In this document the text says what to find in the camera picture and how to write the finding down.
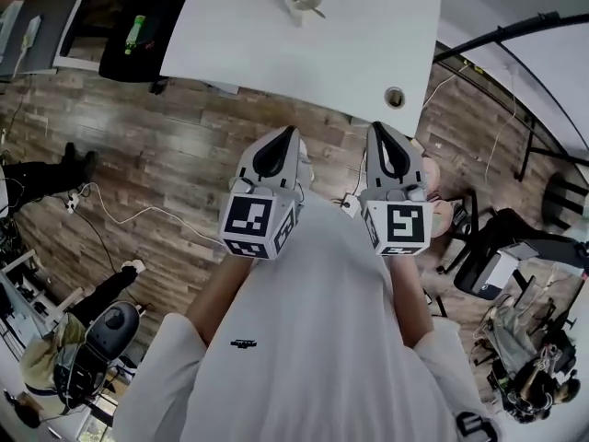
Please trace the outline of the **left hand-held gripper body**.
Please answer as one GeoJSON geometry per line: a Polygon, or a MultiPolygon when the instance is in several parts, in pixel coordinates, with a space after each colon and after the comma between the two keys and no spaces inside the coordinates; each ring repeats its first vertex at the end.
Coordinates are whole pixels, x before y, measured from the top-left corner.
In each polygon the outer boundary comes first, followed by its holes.
{"type": "Polygon", "coordinates": [[[304,195],[236,178],[220,214],[219,238],[227,253],[257,260],[275,260],[298,223],[304,195]]]}

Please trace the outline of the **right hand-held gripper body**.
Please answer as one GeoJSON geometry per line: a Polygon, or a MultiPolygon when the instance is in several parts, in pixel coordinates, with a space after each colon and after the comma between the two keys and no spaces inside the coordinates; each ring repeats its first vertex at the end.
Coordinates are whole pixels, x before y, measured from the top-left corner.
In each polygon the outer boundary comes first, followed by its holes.
{"type": "Polygon", "coordinates": [[[362,219],[377,255],[416,255],[430,246],[433,204],[423,181],[366,185],[360,194],[362,219]]]}

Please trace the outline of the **small metal spoon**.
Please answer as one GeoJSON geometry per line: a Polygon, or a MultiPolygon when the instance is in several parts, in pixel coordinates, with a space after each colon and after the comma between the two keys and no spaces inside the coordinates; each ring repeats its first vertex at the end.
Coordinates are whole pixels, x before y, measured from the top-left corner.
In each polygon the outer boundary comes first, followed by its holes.
{"type": "Polygon", "coordinates": [[[312,6],[311,4],[309,4],[308,2],[306,2],[305,0],[293,0],[293,4],[298,9],[304,9],[304,10],[312,11],[312,12],[314,12],[316,15],[318,15],[321,18],[324,18],[324,19],[327,18],[324,13],[322,13],[319,9],[317,9],[315,6],[312,6]]]}

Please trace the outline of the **person's right forearm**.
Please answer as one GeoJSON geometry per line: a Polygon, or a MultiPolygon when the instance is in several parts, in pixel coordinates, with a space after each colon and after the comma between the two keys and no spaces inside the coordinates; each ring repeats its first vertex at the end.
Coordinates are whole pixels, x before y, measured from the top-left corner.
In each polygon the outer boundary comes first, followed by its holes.
{"type": "Polygon", "coordinates": [[[407,347],[414,348],[425,335],[434,330],[418,267],[412,256],[392,256],[388,263],[392,303],[402,340],[407,347]]]}

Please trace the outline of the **person's left forearm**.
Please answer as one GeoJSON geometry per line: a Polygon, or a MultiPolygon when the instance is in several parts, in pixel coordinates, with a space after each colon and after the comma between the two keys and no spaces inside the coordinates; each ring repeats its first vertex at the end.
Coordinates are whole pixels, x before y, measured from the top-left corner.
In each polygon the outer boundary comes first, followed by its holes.
{"type": "Polygon", "coordinates": [[[246,281],[254,260],[226,255],[212,271],[204,289],[188,306],[185,317],[208,346],[239,288],[246,281]]]}

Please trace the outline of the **person's light shoe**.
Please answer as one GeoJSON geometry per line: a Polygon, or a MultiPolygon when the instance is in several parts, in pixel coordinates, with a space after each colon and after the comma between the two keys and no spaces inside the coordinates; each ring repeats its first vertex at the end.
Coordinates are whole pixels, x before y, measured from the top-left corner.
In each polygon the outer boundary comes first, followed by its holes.
{"type": "Polygon", "coordinates": [[[304,188],[309,190],[314,181],[315,173],[311,160],[307,153],[306,143],[303,139],[299,140],[299,154],[297,167],[297,181],[304,188]]]}
{"type": "Polygon", "coordinates": [[[422,158],[427,200],[433,205],[432,238],[441,237],[451,226],[454,215],[452,204],[443,200],[438,192],[441,181],[441,170],[430,157],[422,158]]]}

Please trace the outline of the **white box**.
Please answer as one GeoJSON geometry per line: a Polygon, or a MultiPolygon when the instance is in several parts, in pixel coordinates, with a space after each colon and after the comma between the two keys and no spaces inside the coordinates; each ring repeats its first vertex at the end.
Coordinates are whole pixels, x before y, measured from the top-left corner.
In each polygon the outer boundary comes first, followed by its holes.
{"type": "Polygon", "coordinates": [[[523,243],[495,251],[479,274],[473,285],[473,291],[480,297],[491,295],[491,299],[496,298],[507,285],[509,278],[522,260],[524,252],[523,243]]]}

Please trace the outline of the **black metal table leg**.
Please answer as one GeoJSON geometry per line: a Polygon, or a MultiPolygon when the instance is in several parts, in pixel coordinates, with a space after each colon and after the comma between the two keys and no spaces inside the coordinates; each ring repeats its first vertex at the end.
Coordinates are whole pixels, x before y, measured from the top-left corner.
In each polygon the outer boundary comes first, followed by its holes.
{"type": "Polygon", "coordinates": [[[572,157],[563,150],[561,145],[557,145],[558,149],[554,150],[551,148],[550,144],[541,137],[540,130],[542,126],[535,117],[530,118],[529,124],[525,127],[529,133],[529,136],[527,137],[527,141],[525,143],[525,152],[521,168],[514,174],[514,178],[518,182],[523,181],[532,154],[538,154],[543,157],[550,157],[565,162],[571,162],[572,157]]]}

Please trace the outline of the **black office chair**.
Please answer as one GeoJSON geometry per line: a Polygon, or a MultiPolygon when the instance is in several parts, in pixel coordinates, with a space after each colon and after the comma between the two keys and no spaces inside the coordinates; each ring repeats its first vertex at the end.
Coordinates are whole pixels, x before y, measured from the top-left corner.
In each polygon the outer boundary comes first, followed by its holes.
{"type": "MultiPolygon", "coordinates": [[[[525,245],[520,262],[538,259],[568,265],[584,274],[589,273],[588,242],[535,229],[509,208],[492,214],[484,227],[471,228],[466,235],[463,249],[450,265],[440,268],[438,272],[456,271],[455,288],[474,297],[492,301],[498,296],[494,299],[491,299],[491,295],[480,297],[473,291],[473,285],[495,251],[519,243],[525,245]]],[[[519,272],[519,263],[509,281],[513,278],[525,291],[532,282],[523,278],[519,272]]]]}
{"type": "Polygon", "coordinates": [[[101,56],[100,76],[124,83],[151,83],[161,66],[179,13],[186,0],[122,0],[122,8],[101,56]],[[146,19],[137,46],[124,54],[125,40],[137,15],[146,19]]]}

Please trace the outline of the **person's white shirt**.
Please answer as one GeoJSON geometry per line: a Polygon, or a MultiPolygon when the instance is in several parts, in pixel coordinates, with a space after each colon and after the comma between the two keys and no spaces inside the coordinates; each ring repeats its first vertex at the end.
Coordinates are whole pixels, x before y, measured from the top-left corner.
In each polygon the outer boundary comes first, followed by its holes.
{"type": "Polygon", "coordinates": [[[480,400],[456,327],[407,347],[389,259],[306,192],[279,257],[253,262],[211,343],[162,321],[114,414],[116,442],[458,442],[480,400]]]}

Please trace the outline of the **black curved pole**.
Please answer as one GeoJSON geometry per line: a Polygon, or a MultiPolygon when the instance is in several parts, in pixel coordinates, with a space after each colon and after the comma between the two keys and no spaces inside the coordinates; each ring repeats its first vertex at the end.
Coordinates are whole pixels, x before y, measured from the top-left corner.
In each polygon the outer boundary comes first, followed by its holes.
{"type": "Polygon", "coordinates": [[[439,64],[448,58],[458,56],[464,52],[469,52],[491,43],[500,43],[544,30],[585,23],[589,23],[589,13],[568,17],[561,17],[556,11],[538,13],[534,17],[515,22],[514,24],[505,27],[498,26],[494,31],[440,52],[434,56],[433,64],[439,64]]]}

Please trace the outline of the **green plastic bottle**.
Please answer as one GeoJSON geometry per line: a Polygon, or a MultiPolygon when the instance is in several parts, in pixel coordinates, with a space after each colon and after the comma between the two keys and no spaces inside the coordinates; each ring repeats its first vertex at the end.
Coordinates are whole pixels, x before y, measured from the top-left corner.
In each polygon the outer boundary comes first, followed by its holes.
{"type": "Polygon", "coordinates": [[[137,40],[140,34],[140,31],[143,27],[145,22],[146,16],[145,15],[137,15],[134,18],[133,25],[128,32],[128,35],[125,40],[124,45],[124,54],[130,55],[133,49],[137,46],[137,40]]]}

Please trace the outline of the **white shelf unit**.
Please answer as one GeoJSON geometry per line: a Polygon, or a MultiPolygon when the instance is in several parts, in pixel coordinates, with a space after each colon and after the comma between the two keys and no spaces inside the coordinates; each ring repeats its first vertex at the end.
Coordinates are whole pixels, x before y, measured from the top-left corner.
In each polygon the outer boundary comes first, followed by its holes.
{"type": "Polygon", "coordinates": [[[8,276],[21,265],[35,274],[37,259],[36,251],[28,250],[0,269],[0,338],[17,361],[34,337],[52,332],[60,319],[59,309],[26,275],[21,283],[8,276]]]}

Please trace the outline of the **white power strip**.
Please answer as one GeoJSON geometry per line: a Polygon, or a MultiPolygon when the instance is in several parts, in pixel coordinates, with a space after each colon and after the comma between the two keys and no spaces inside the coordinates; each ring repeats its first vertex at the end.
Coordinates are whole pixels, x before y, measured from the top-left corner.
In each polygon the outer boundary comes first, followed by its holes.
{"type": "Polygon", "coordinates": [[[25,31],[22,44],[21,44],[21,51],[20,55],[25,56],[29,49],[32,48],[34,41],[36,39],[37,33],[40,28],[40,24],[42,22],[41,16],[36,16],[29,21],[27,29],[25,31]]]}

